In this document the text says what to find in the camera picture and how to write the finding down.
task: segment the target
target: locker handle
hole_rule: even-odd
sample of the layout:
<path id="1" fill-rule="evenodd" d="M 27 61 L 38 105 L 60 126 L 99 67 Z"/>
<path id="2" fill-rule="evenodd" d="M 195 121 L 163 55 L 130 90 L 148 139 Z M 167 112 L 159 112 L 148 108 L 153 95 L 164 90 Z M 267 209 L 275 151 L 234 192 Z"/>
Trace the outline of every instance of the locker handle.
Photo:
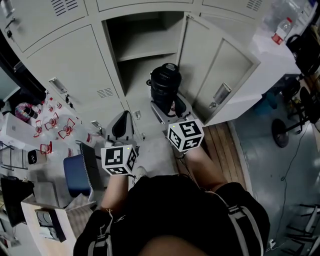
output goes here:
<path id="1" fill-rule="evenodd" d="M 49 83 L 52 84 L 60 94 L 66 94 L 68 92 L 66 87 L 56 77 L 51 78 Z"/>

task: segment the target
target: black shirt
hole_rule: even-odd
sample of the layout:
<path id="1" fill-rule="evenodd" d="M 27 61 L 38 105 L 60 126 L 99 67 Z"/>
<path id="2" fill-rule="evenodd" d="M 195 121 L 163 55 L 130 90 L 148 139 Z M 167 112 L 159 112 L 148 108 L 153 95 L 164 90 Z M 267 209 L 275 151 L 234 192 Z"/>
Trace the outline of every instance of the black shirt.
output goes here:
<path id="1" fill-rule="evenodd" d="M 264 208 L 239 183 L 228 183 L 216 193 L 229 206 L 245 206 L 254 216 L 264 250 L 270 223 Z M 73 255 L 107 255 L 109 236 L 114 256 L 137 255 L 152 238 L 182 238 L 208 255 L 242 255 L 228 209 L 215 194 L 199 189 L 184 175 L 142 177 L 128 192 L 123 214 L 116 218 L 96 210 L 77 239 Z M 260 255 L 253 228 L 245 218 L 239 223 L 250 255 Z"/>

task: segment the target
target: bag strap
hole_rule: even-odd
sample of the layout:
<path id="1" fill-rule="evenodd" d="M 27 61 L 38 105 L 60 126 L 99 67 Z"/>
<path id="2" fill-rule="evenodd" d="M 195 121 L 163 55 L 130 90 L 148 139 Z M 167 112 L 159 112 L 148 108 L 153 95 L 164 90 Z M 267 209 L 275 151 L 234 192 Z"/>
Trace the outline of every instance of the bag strap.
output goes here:
<path id="1" fill-rule="evenodd" d="M 240 207 L 238 207 L 237 205 L 229 206 L 226 203 L 226 201 L 220 195 L 218 195 L 217 193 L 212 192 L 212 191 L 206 191 L 206 193 L 211 193 L 211 194 L 217 195 L 221 199 L 221 201 L 224 203 L 224 205 L 227 207 L 227 209 L 228 209 L 228 217 L 230 218 L 230 220 L 231 220 L 231 222 L 232 222 L 232 224 L 234 226 L 235 233 L 236 233 L 236 236 L 238 237 L 239 244 L 240 244 L 240 247 L 241 247 L 242 255 L 243 256 L 250 256 L 245 236 L 244 236 L 244 234 L 243 234 L 243 232 L 242 232 L 237 220 L 239 220 L 239 219 L 241 219 L 243 217 L 247 217 L 249 219 L 251 225 L 252 225 L 252 229 L 254 231 L 254 234 L 255 234 L 257 240 L 259 241 L 260 256 L 263 256 L 264 255 L 264 245 L 263 245 L 263 242 L 262 242 L 261 234 L 260 234 L 258 225 L 256 223 L 256 220 L 255 220 L 254 216 L 252 215 L 252 213 L 249 211 L 249 209 L 244 207 L 244 206 L 240 206 Z"/>

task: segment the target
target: white wall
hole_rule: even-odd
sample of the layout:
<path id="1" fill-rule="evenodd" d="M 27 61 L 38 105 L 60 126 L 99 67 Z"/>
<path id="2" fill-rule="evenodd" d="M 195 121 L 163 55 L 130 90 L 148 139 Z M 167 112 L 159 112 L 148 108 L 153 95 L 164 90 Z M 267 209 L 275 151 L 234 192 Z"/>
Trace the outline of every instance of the white wall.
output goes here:
<path id="1" fill-rule="evenodd" d="M 0 100 L 6 100 L 18 88 L 17 84 L 0 68 Z"/>

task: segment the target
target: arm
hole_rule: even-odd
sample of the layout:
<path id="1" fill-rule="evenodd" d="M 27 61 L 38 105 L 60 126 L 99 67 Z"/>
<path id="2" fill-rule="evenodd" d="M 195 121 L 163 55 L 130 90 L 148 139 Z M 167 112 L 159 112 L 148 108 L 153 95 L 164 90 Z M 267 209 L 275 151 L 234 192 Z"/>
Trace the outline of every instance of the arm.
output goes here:
<path id="1" fill-rule="evenodd" d="M 119 212 L 127 198 L 128 186 L 129 178 L 127 175 L 111 176 L 100 209 L 105 212 L 108 210 L 112 210 L 115 213 Z"/>
<path id="2" fill-rule="evenodd" d="M 228 183 L 202 147 L 190 149 L 184 158 L 200 188 L 215 192 Z"/>

